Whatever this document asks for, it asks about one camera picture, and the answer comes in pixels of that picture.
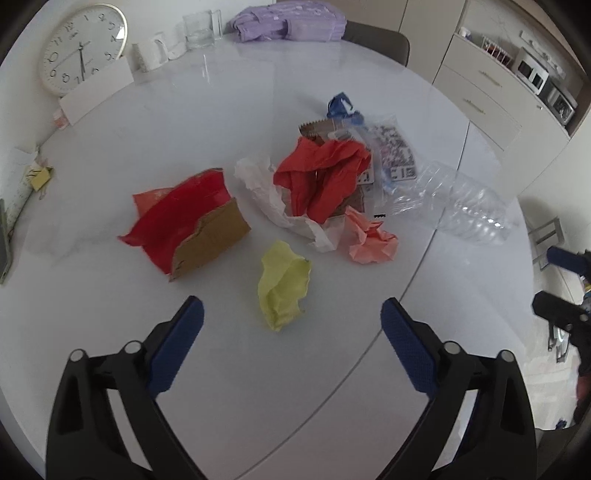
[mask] plastic bag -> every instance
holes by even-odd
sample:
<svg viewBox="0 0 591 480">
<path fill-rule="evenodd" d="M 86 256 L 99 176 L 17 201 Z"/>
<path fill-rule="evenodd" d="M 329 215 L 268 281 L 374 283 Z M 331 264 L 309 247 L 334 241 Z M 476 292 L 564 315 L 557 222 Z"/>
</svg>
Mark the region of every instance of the plastic bag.
<svg viewBox="0 0 591 480">
<path fill-rule="evenodd" d="M 365 194 L 367 216 L 385 216 L 384 206 L 400 183 L 408 183 L 417 177 L 418 157 L 410 143 L 404 138 L 396 117 L 366 117 L 343 119 L 342 126 L 328 133 L 328 138 L 360 141 L 372 153 L 371 169 L 364 172 L 358 183 Z"/>
</svg>

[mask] clear plastic bottle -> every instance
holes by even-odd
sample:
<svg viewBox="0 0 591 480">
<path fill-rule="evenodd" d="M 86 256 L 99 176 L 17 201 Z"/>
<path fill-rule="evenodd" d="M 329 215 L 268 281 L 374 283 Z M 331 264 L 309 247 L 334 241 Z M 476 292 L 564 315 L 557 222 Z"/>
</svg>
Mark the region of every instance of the clear plastic bottle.
<svg viewBox="0 0 591 480">
<path fill-rule="evenodd" d="M 475 244 L 503 243 L 511 230 L 495 191 L 437 162 L 416 180 L 402 182 L 389 204 L 392 213 L 411 210 L 433 228 Z"/>
</svg>

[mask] blue plastic wrapper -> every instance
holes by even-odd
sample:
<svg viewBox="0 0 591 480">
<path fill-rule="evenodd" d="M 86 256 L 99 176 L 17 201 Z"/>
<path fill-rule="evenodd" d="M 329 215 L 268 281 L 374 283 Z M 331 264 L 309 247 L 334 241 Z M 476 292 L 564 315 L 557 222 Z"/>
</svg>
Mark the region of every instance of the blue plastic wrapper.
<svg viewBox="0 0 591 480">
<path fill-rule="evenodd" d="M 349 97 L 344 92 L 340 92 L 334 96 L 329 102 L 328 112 L 326 118 L 344 119 L 350 118 L 354 125 L 363 124 L 363 115 L 353 107 Z"/>
</svg>

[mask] small container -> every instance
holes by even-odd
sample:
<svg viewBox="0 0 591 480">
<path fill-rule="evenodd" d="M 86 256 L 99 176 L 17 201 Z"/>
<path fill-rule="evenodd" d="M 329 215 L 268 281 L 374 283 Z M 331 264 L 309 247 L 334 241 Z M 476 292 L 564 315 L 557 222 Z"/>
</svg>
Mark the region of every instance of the small container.
<svg viewBox="0 0 591 480">
<path fill-rule="evenodd" d="M 511 65 L 511 62 L 513 61 L 513 58 L 511 57 L 511 55 L 509 55 L 507 53 L 507 51 L 504 50 L 503 48 L 501 48 L 501 46 L 498 43 L 492 41 L 486 35 L 482 36 L 482 45 L 481 46 L 485 52 L 490 54 L 492 57 L 496 58 L 505 67 L 508 68 L 509 65 Z"/>
<path fill-rule="evenodd" d="M 465 38 L 467 40 L 472 40 L 472 32 L 470 32 L 470 30 L 468 30 L 466 27 L 460 27 L 458 29 L 457 33 L 462 38 Z"/>
<path fill-rule="evenodd" d="M 214 33 L 213 17 L 217 19 L 217 34 Z M 222 12 L 220 10 L 205 10 L 196 14 L 183 17 L 187 48 L 195 50 L 211 46 L 216 40 L 222 38 Z"/>
</svg>

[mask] blue gripper pad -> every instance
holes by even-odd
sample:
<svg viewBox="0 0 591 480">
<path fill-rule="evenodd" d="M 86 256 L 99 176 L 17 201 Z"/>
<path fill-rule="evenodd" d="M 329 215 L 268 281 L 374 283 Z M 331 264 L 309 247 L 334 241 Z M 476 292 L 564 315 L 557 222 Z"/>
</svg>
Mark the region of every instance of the blue gripper pad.
<svg viewBox="0 0 591 480">
<path fill-rule="evenodd" d="M 382 305 L 381 318 L 384 333 L 394 347 L 414 389 L 433 398 L 437 392 L 435 360 L 390 300 Z"/>
<path fill-rule="evenodd" d="M 194 298 L 153 356 L 148 383 L 152 398 L 172 386 L 174 377 L 203 327 L 203 316 L 203 303 Z"/>
<path fill-rule="evenodd" d="M 578 275 L 587 273 L 587 261 L 581 255 L 577 255 L 558 247 L 550 247 L 546 251 L 548 262 L 565 270 L 570 270 Z"/>
</svg>

